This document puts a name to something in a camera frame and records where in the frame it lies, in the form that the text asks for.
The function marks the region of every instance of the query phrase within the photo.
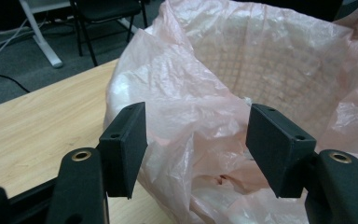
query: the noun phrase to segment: brass insert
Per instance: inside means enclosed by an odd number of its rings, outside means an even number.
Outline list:
[[[87,150],[78,151],[72,156],[73,161],[85,161],[91,156],[91,152]]]
[[[335,161],[339,161],[339,162],[342,162],[342,163],[351,163],[351,158],[348,157],[345,154],[342,154],[342,153],[339,153],[339,152],[332,152],[329,155]]]

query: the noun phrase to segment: desk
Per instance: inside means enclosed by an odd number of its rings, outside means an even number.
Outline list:
[[[43,37],[40,29],[34,19],[34,13],[49,11],[57,8],[69,7],[69,0],[19,0],[22,9],[24,10],[25,16],[28,19],[28,22],[31,24],[32,29],[34,30],[34,41],[39,46],[39,48],[43,51],[45,56],[48,58],[48,61],[55,68],[62,67],[62,61],[48,44],[45,37]],[[129,28],[130,23],[121,19],[120,22],[125,27]],[[135,34],[138,28],[132,26],[132,32]]]
[[[117,60],[0,105],[0,186],[8,197],[57,176],[62,157],[96,147],[105,89]],[[109,199],[111,223],[172,223],[137,182],[130,201]]]

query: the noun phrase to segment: black mount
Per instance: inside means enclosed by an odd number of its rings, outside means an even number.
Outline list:
[[[358,223],[358,159],[327,149],[274,108],[252,105],[246,138],[257,165],[277,197],[299,198],[311,224]]]

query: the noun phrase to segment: black chair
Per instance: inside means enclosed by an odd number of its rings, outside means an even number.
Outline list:
[[[133,18],[141,11],[143,12],[145,28],[147,27],[144,0],[69,0],[75,17],[75,28],[77,34],[77,47],[79,55],[83,56],[81,49],[80,28],[85,42],[89,48],[92,62],[97,66],[94,50],[92,49],[91,39],[86,29],[87,24],[97,24],[106,21],[117,21],[126,17],[131,17],[128,29],[127,42],[130,41]]]

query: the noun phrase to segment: pink plastic bag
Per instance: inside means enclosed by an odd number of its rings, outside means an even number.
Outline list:
[[[106,123],[146,102],[138,180],[176,222],[307,223],[304,197],[276,199],[250,160],[247,102],[280,110],[317,138],[317,150],[358,153],[352,33],[266,5],[166,0],[120,57]]]

